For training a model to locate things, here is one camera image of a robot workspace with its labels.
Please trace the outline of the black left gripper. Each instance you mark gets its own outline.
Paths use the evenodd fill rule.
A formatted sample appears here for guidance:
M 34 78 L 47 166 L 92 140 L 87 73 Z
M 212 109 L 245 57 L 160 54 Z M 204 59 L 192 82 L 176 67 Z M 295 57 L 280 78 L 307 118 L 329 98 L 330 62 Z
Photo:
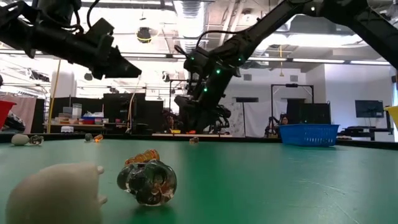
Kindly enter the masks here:
M 94 78 L 137 78 L 142 70 L 124 57 L 116 57 L 114 37 L 108 34 L 85 34 L 84 40 L 93 48 L 90 71 Z

